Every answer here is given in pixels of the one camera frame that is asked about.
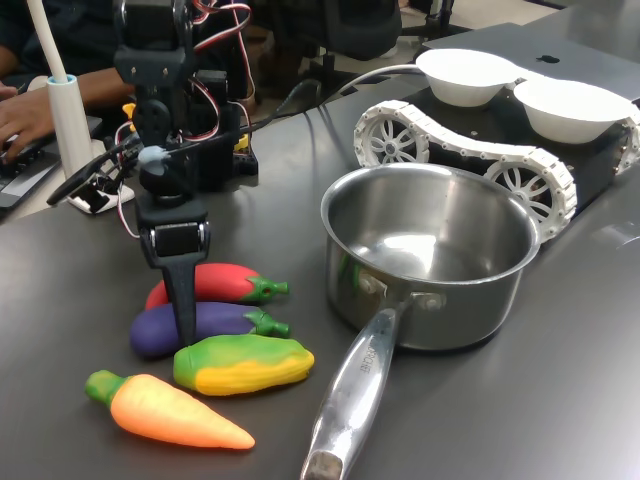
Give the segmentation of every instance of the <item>pot rim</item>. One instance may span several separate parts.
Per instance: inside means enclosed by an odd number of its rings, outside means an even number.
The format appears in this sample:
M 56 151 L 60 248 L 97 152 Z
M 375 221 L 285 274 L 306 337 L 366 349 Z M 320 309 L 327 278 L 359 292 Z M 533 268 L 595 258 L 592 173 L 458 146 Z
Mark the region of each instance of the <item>pot rim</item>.
M 399 275 L 399 274 L 395 274 L 395 273 L 390 273 L 384 269 L 381 269 L 380 267 L 378 267 L 377 265 L 375 265 L 374 263 L 370 262 L 369 260 L 366 260 L 365 258 L 361 257 L 360 255 L 358 255 L 357 253 L 355 253 L 353 250 L 351 250 L 349 247 L 347 247 L 336 235 L 336 233 L 333 231 L 333 228 L 331 227 L 331 223 L 329 221 L 329 207 L 333 201 L 333 199 L 335 198 L 335 196 L 342 191 L 343 189 L 347 188 L 348 185 L 352 184 L 353 182 L 356 181 L 356 179 L 360 179 L 360 178 L 364 178 L 364 177 L 369 177 L 369 176 L 373 176 L 373 175 L 377 175 L 381 169 L 393 169 L 393 170 L 414 170 L 414 171 L 429 171 L 435 175 L 440 175 L 440 176 L 451 176 L 451 175 L 457 175 L 460 177 L 465 177 L 468 178 L 472 181 L 475 182 L 479 182 L 479 183 L 483 183 L 484 185 L 486 185 L 487 187 L 493 189 L 496 193 L 500 194 L 500 195 L 504 195 L 506 196 L 511 203 L 518 208 L 523 215 L 525 215 L 527 217 L 527 224 L 529 226 L 529 235 L 531 238 L 531 245 L 529 246 L 529 251 L 527 252 L 527 254 L 522 258 L 522 260 L 520 260 L 520 262 L 518 262 L 518 264 L 516 264 L 515 266 L 511 267 L 508 270 L 505 270 L 504 272 L 501 272 L 497 275 L 492 275 L 490 277 L 484 277 L 484 278 L 478 278 L 475 280 L 464 280 L 464 281 L 443 281 L 443 280 L 424 280 L 421 278 L 417 278 L 417 277 L 412 277 L 409 275 Z M 393 164 L 386 164 L 386 165 L 379 165 L 376 167 L 366 167 L 366 168 L 361 168 L 358 170 L 354 170 L 351 173 L 348 173 L 342 177 L 340 177 L 338 180 L 336 180 L 325 192 L 324 196 L 322 197 L 322 202 L 320 204 L 320 215 L 322 217 L 322 223 L 324 224 L 324 228 L 327 231 L 327 233 L 329 234 L 329 236 L 333 239 L 334 242 L 336 242 L 345 252 L 347 252 L 351 257 L 356 258 L 359 262 L 363 263 L 364 265 L 366 265 L 369 268 L 372 268 L 373 270 L 377 271 L 377 272 L 381 272 L 384 273 L 386 275 L 390 275 L 394 278 L 398 278 L 400 280 L 406 280 L 406 281 L 410 281 L 410 282 L 417 282 L 417 283 L 421 283 L 424 285 L 479 285 L 479 284 L 483 284 L 483 283 L 489 283 L 489 282 L 494 282 L 496 280 L 500 280 L 502 278 L 508 277 L 510 275 L 513 275 L 514 273 L 519 272 L 520 270 L 522 270 L 524 267 L 526 267 L 538 254 L 538 251 L 540 250 L 540 228 L 538 226 L 538 222 L 537 220 L 534 218 L 533 216 L 533 212 L 531 211 L 531 208 L 524 205 L 522 203 L 522 201 L 515 195 L 513 194 L 510 190 L 506 189 L 505 187 L 492 182 L 491 180 L 488 180 L 484 177 L 481 177 L 480 175 L 476 175 L 474 173 L 470 173 L 467 172 L 465 170 L 460 170 L 458 168 L 452 168 L 452 167 L 445 167 L 442 165 L 432 165 L 432 164 L 425 164 L 425 163 L 393 163 Z

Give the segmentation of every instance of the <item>stainless steel saucepan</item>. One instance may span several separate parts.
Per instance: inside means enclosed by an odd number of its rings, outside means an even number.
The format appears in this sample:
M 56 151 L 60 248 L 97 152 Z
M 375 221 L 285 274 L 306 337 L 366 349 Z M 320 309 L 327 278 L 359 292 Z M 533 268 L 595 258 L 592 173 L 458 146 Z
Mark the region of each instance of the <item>stainless steel saucepan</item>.
M 357 170 L 322 200 L 329 301 L 361 332 L 320 408 L 303 480 L 342 480 L 373 423 L 397 344 L 480 343 L 540 246 L 532 212 L 483 177 L 429 164 Z

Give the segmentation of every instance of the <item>toy eggplant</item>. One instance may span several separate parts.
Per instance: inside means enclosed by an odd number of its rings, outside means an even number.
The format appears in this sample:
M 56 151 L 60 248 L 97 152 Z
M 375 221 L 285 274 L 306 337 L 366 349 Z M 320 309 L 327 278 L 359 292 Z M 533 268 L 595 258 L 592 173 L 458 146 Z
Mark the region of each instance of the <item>toy eggplant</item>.
M 289 325 L 274 321 L 257 307 L 215 302 L 196 304 L 196 340 L 247 333 L 287 338 Z M 182 348 L 171 304 L 138 315 L 131 326 L 130 341 L 133 351 L 145 358 L 173 355 Z
M 151 375 L 122 378 L 106 370 L 92 374 L 85 393 L 109 407 L 128 432 L 190 447 L 244 450 L 254 439 L 204 403 Z
M 313 362 L 295 340 L 221 335 L 178 351 L 173 378 L 204 395 L 235 395 L 302 381 Z
M 272 282 L 254 270 L 229 263 L 197 265 L 195 289 L 197 302 L 259 304 L 277 294 L 289 293 L 286 282 Z M 160 282 L 149 293 L 145 309 L 166 303 L 169 303 L 169 296 L 164 282 Z

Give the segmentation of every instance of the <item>white bowl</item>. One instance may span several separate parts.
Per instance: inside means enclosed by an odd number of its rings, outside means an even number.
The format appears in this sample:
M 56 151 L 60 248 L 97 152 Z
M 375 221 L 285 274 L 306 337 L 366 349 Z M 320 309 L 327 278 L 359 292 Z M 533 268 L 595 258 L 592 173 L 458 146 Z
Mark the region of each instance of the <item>white bowl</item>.
M 603 88 L 553 78 L 521 83 L 513 94 L 524 104 L 531 128 L 549 140 L 570 144 L 595 140 L 629 117 L 633 107 Z
M 416 65 L 429 79 L 436 98 L 457 107 L 484 105 L 521 72 L 496 55 L 455 48 L 429 50 L 417 58 Z

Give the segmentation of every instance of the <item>dark shirt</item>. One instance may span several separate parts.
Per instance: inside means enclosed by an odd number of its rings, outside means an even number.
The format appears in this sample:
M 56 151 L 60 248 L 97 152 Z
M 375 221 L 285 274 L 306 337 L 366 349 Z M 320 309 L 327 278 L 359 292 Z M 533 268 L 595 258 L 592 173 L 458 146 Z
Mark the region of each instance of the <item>dark shirt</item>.
M 53 38 L 73 75 L 113 66 L 117 41 L 112 0 L 44 0 Z M 0 0 L 0 45 L 16 54 L 17 73 L 49 75 L 26 0 Z

